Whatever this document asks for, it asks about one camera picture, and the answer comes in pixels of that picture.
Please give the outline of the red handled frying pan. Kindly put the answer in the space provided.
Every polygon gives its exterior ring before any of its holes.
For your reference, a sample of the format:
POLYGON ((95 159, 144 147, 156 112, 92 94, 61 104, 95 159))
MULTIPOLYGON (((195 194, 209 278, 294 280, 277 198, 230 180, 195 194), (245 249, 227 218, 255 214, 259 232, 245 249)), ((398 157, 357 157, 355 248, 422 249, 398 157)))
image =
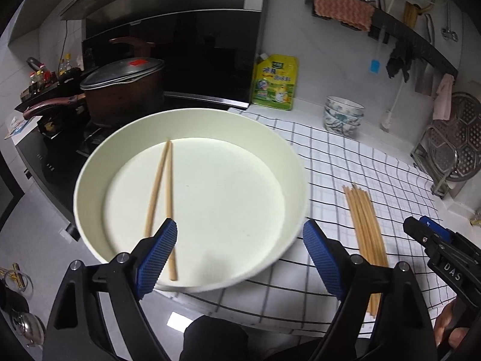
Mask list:
POLYGON ((48 110, 60 107, 71 107, 86 98, 85 94, 75 94, 71 97, 54 98, 37 103, 23 112, 24 120, 28 121, 34 116, 44 115, 48 110))

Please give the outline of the condiment bottles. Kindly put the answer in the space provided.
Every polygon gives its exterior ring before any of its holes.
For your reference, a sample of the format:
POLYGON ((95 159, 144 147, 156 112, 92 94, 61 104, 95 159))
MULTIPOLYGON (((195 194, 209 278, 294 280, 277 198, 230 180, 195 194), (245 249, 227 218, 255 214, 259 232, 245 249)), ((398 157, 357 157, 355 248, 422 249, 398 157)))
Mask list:
POLYGON ((82 70, 72 63, 72 55, 66 54, 60 59, 57 69, 49 70, 44 63, 33 57, 28 57, 27 65, 32 69, 29 75, 29 94, 39 94, 54 84, 66 84, 80 77, 82 70))

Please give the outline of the black hanging rag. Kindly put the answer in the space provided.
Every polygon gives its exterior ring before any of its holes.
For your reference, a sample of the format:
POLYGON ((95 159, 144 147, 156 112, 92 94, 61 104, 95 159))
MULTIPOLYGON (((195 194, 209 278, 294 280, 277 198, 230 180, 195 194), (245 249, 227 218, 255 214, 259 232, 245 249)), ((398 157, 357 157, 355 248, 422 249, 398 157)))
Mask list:
POLYGON ((394 78, 398 73, 402 73, 403 81, 407 83, 410 77, 409 71, 412 61, 415 59, 416 52, 413 44, 405 38, 398 39, 386 64, 388 77, 394 78))

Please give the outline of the black wall rail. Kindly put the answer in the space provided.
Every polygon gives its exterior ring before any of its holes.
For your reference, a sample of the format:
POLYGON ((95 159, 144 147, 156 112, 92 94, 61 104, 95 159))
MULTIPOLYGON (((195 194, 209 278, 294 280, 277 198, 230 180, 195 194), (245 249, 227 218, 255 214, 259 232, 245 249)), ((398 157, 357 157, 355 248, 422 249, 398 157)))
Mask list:
POLYGON ((372 15, 372 25, 368 35, 370 38, 377 40, 377 35, 381 29, 386 34, 396 39, 408 40, 415 51, 417 57, 421 57, 442 74, 451 74, 455 79, 458 76, 458 70, 449 62, 449 60, 426 38, 423 38, 414 29, 410 29, 406 24, 402 23, 394 16, 374 8, 372 15))

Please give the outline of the round steel steamer plate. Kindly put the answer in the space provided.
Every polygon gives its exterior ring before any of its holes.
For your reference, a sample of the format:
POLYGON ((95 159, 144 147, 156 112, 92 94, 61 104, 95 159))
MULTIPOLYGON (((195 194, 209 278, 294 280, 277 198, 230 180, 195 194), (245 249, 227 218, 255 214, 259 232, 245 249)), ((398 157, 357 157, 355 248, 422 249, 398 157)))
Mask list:
POLYGON ((480 171, 480 101, 466 92, 454 92, 449 120, 432 125, 458 149, 462 178, 474 177, 480 171))

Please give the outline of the steel kettle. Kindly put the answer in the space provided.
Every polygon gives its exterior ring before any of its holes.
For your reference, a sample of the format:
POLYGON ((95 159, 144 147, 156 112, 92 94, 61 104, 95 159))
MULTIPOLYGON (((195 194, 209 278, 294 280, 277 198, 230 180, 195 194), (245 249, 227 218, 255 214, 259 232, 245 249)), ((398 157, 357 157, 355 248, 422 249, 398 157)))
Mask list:
POLYGON ((43 346, 46 329, 36 315, 13 310, 9 317, 14 329, 28 341, 27 346, 43 346))

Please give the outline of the orange wavy dishcloth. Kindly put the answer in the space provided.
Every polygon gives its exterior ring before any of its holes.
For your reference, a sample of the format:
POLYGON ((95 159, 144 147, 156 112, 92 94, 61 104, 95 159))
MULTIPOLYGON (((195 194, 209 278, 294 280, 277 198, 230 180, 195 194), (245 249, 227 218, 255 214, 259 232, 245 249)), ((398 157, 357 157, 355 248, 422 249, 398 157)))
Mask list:
POLYGON ((362 0, 314 0, 316 15, 369 32, 375 7, 362 0))

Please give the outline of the white hanging brush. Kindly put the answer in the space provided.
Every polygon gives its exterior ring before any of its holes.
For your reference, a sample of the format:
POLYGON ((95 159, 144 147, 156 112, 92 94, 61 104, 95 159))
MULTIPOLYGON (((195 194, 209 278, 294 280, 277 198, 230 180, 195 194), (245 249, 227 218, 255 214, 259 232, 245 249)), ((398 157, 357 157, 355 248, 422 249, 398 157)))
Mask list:
POLYGON ((403 80, 403 78, 401 78, 398 90, 396 92, 395 98, 394 98, 391 106, 388 109, 386 109, 386 111, 384 112, 384 114, 382 115, 382 117, 380 119, 380 128, 385 132, 389 132, 390 129, 391 129, 393 112, 395 110, 395 106, 397 105, 397 102, 398 102, 398 100, 400 98, 400 95, 401 95, 401 92, 403 90, 403 84, 404 84, 404 80, 403 80))

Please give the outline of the wooden chopstick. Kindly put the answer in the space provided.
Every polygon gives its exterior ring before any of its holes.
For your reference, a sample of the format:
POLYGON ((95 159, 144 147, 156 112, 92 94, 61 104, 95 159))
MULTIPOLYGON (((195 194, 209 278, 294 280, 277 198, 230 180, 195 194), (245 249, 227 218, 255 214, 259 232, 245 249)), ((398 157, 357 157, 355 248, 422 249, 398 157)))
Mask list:
POLYGON ((367 192, 352 185, 351 198, 355 206, 355 215, 359 227, 356 233, 360 237, 361 254, 373 265, 382 266, 384 258, 381 249, 381 240, 378 235, 378 225, 374 212, 369 202, 367 192))
POLYGON ((149 200, 147 218, 146 218, 146 223, 145 223, 145 228, 144 228, 144 236, 145 237, 150 237, 151 233, 152 233, 152 224, 153 224, 153 221, 154 221, 154 218, 155 218, 158 194, 159 194, 159 191, 160 191, 160 188, 161 188, 161 180, 162 180, 164 168, 165 168, 165 165, 166 165, 167 154, 170 150, 170 146, 171 146, 171 141, 168 140, 163 147, 162 154, 161 154, 160 160, 158 162, 157 172, 155 174, 154 183, 152 185, 152 191, 151 191, 151 196, 150 196, 150 200, 149 200))
POLYGON ((365 221, 367 223, 367 237, 369 237, 369 248, 372 257, 372 263, 380 267, 388 267, 388 260, 385 250, 384 241, 381 236, 381 229, 375 214, 369 194, 359 189, 358 195, 362 206, 365 221))
POLYGON ((369 263, 372 263, 372 257, 369 248, 369 237, 367 237, 367 223, 364 218, 362 206, 360 203, 360 197, 358 195, 358 189, 354 186, 344 186, 343 191, 345 193, 349 211, 351 213, 351 219, 355 228, 356 239, 360 249, 360 255, 369 263))
MULTIPOLYGON (((173 170, 173 143, 168 141, 166 156, 166 217, 174 219, 174 170, 173 170)), ((178 280, 175 248, 169 256, 169 277, 172 281, 178 280)))

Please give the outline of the cream round basin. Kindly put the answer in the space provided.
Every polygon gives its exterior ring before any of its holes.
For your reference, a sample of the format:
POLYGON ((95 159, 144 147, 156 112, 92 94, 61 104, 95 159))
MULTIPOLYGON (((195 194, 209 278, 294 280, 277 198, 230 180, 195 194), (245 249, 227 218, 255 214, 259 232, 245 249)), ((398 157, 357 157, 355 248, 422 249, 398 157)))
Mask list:
MULTIPOLYGON (((88 157, 73 195, 76 225, 101 262, 144 237, 166 142, 173 143, 178 280, 157 287, 206 292, 256 276, 298 237, 307 216, 307 173, 292 145, 251 113, 178 109, 138 119, 88 157)), ((154 233, 166 219, 166 166, 154 233)))

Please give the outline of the stacked patterned ceramic bowls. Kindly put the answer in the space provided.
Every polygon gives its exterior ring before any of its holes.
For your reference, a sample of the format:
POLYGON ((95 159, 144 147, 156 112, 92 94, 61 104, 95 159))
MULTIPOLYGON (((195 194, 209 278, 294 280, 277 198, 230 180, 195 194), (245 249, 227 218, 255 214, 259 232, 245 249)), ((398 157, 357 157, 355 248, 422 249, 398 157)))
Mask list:
POLYGON ((364 111, 365 107, 357 102, 330 95, 324 105, 324 128, 353 138, 358 133, 364 111))

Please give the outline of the black range hood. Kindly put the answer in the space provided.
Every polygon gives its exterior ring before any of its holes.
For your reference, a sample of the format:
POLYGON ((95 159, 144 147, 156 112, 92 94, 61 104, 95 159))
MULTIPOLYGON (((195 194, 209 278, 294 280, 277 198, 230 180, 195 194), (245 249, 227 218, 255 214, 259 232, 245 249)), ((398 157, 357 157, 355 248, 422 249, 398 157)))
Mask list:
POLYGON ((72 0, 87 71, 133 55, 164 61, 169 96, 247 108, 268 0, 72 0))

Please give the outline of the pink hanging towel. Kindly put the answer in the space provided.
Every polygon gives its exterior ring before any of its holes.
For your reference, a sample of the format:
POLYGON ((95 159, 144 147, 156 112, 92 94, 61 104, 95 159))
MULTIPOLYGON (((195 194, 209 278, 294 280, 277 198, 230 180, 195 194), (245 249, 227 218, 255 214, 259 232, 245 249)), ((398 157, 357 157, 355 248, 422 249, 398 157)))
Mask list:
POLYGON ((446 73, 443 75, 439 86, 436 90, 436 97, 434 99, 433 120, 434 121, 448 121, 451 116, 452 107, 452 87, 454 77, 446 73))

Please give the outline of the yellow green seasoning pouch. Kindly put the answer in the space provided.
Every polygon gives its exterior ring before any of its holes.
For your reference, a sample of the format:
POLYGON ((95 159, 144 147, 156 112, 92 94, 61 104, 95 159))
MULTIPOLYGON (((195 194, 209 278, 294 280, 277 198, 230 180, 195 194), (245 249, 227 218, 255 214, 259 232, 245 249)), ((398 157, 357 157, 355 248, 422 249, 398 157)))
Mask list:
POLYGON ((298 78, 298 60, 288 55, 262 55, 253 79, 253 104, 290 111, 298 78))

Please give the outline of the steel dish rack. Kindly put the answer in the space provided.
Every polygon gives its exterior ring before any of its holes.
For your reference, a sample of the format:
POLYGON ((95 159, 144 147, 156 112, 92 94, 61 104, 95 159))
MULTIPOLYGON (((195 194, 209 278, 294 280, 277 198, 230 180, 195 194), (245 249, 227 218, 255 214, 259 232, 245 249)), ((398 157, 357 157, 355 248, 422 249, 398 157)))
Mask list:
POLYGON ((415 167, 432 179, 431 193, 441 199, 456 197, 466 179, 458 173, 461 165, 458 149, 433 125, 428 125, 412 149, 415 167))

